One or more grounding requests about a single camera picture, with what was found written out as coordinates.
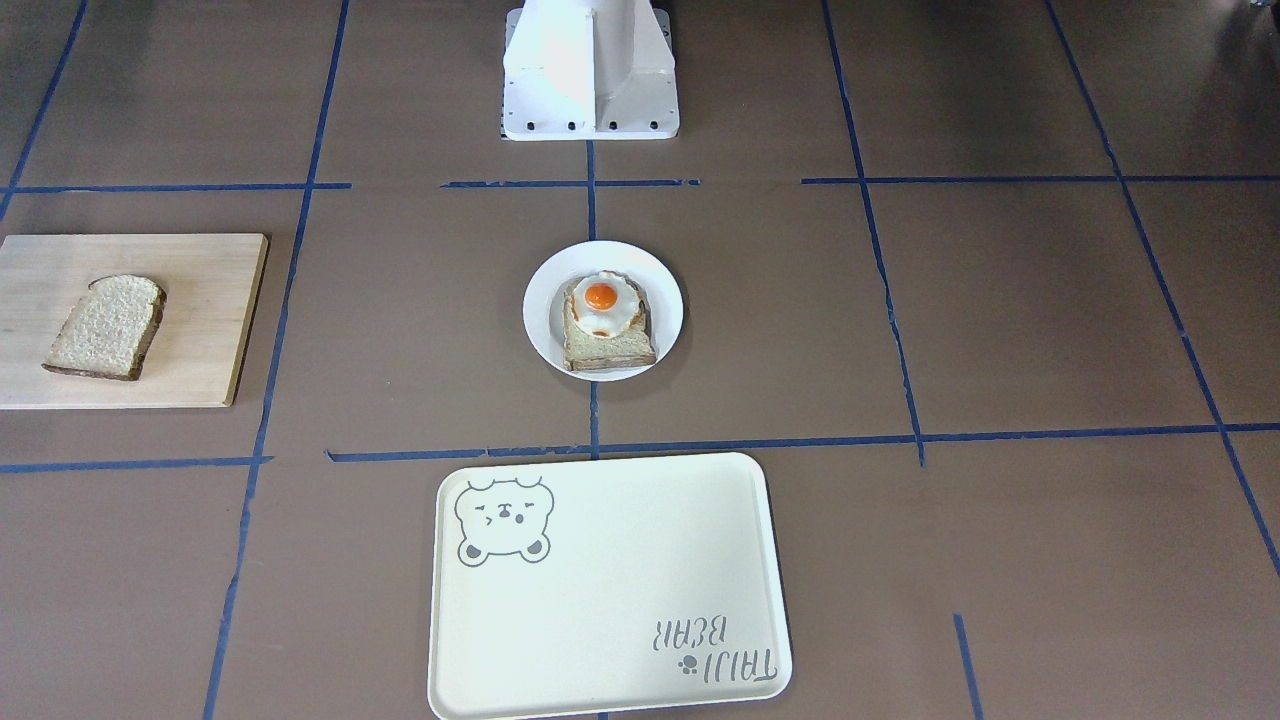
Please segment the brown bread slice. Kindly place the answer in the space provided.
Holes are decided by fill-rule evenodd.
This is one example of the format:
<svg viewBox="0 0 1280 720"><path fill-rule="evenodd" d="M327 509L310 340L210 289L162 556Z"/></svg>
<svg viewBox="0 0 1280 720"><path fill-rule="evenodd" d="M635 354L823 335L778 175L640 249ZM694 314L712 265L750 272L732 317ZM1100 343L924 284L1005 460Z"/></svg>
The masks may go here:
<svg viewBox="0 0 1280 720"><path fill-rule="evenodd" d="M132 274L91 282L68 313L41 368L105 380L138 380L166 305L155 281Z"/></svg>

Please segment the white round plate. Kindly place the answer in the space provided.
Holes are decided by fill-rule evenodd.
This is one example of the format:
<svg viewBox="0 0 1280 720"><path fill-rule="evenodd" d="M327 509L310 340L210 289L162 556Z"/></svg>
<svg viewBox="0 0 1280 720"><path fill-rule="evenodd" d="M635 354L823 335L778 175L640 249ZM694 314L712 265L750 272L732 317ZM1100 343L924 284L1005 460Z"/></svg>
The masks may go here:
<svg viewBox="0 0 1280 720"><path fill-rule="evenodd" d="M655 255L618 241L572 245L547 259L524 293L524 327L543 360L582 380L622 380L676 346L684 293Z"/></svg>

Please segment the bottom toast slice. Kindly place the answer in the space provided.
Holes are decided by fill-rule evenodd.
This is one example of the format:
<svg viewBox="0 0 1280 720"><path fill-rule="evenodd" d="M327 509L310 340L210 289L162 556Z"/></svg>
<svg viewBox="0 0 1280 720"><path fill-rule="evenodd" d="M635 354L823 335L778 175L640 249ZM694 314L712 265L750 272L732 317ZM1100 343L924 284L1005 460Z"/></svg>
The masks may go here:
<svg viewBox="0 0 1280 720"><path fill-rule="evenodd" d="M641 316L623 334L613 338L602 338L581 332L570 320L570 291L577 284L581 275L573 279L563 292L562 320L564 329L563 365L571 372L602 372L612 369L627 369L652 366L657 364L657 348L650 332L650 309L646 302L645 291L632 279L628 279L640 291Z"/></svg>

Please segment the fried egg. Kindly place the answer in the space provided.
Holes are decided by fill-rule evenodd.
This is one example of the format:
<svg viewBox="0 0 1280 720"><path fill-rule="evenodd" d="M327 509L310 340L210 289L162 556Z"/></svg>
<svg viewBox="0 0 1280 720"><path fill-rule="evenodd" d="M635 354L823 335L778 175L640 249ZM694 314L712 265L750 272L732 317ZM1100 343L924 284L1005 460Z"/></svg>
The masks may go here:
<svg viewBox="0 0 1280 720"><path fill-rule="evenodd" d="M613 338L641 316L640 291L623 274L598 272L585 275L570 291L570 320L584 333Z"/></svg>

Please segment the cream bear serving tray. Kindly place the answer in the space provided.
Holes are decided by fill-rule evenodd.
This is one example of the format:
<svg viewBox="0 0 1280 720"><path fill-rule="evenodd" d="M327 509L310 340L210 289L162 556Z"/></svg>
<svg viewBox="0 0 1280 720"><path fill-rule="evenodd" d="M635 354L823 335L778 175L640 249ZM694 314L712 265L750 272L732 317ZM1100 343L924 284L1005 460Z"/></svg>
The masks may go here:
<svg viewBox="0 0 1280 720"><path fill-rule="evenodd" d="M434 523L439 717L758 701L791 683L771 497L746 454L465 468Z"/></svg>

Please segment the wooden cutting board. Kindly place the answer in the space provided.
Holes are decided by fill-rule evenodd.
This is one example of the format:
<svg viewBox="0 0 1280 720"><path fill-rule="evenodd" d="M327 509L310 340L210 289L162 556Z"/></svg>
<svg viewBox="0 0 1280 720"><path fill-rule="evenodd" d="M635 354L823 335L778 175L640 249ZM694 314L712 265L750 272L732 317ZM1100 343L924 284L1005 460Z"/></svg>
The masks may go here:
<svg viewBox="0 0 1280 720"><path fill-rule="evenodd" d="M266 255L261 233L6 237L3 406L229 406Z"/></svg>

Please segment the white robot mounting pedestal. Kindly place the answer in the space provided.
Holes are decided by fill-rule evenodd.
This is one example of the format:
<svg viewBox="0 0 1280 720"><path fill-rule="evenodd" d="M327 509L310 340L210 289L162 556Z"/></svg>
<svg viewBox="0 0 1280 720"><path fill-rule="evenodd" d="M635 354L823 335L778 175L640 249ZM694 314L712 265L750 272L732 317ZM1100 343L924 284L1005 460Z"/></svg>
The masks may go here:
<svg viewBox="0 0 1280 720"><path fill-rule="evenodd" d="M650 1L526 1L509 10L503 137L676 137L681 115L671 31L669 13Z"/></svg>

